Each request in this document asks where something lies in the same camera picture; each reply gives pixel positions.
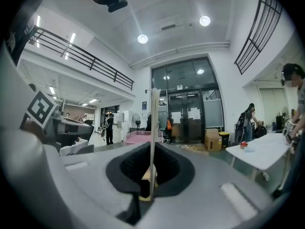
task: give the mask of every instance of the white table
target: white table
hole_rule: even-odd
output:
[[[261,138],[248,143],[248,147],[253,148],[254,152],[245,152],[239,145],[228,147],[228,151],[233,155],[231,166],[233,167],[235,158],[253,166],[251,180],[255,181],[258,170],[267,170],[277,160],[279,160],[289,149],[286,139],[281,133],[268,133]],[[283,177],[286,173],[288,158],[286,159]]]
[[[87,145],[88,145],[88,140],[80,138],[79,142],[75,142],[75,144],[73,144],[72,146],[62,147],[59,150],[59,155],[60,156],[67,156],[67,155],[75,154],[78,150],[80,150],[81,148],[83,148]]]

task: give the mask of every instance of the door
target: door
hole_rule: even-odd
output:
[[[204,117],[199,91],[168,94],[175,143],[203,143]]]

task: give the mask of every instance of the air vent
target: air vent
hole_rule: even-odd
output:
[[[176,27],[175,24],[173,24],[173,25],[168,25],[168,26],[162,27],[161,30],[162,30],[162,31],[166,31],[166,30],[169,30],[169,29],[175,28],[175,27]]]

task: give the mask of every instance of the orange vest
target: orange vest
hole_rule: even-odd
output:
[[[171,129],[172,129],[171,122],[167,120],[167,130],[171,130]]]

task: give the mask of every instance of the fluorescent light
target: fluorescent light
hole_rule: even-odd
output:
[[[140,36],[138,36],[138,42],[141,44],[145,44],[148,42],[148,37],[144,34],[141,34]]]
[[[211,20],[209,16],[204,15],[200,18],[199,22],[202,26],[208,26],[211,23]]]
[[[37,22],[36,22],[36,25],[39,27],[39,25],[40,25],[40,16],[38,15],[37,16]]]
[[[54,88],[53,88],[53,87],[49,86],[49,89],[50,89],[50,91],[51,91],[52,94],[55,94],[55,91],[54,91]]]
[[[72,36],[71,36],[71,38],[70,38],[70,42],[71,42],[71,43],[73,43],[75,36],[76,36],[76,34],[75,34],[75,33],[72,33]]]
[[[200,69],[199,71],[197,71],[197,74],[203,74],[203,73],[204,73],[203,69]]]

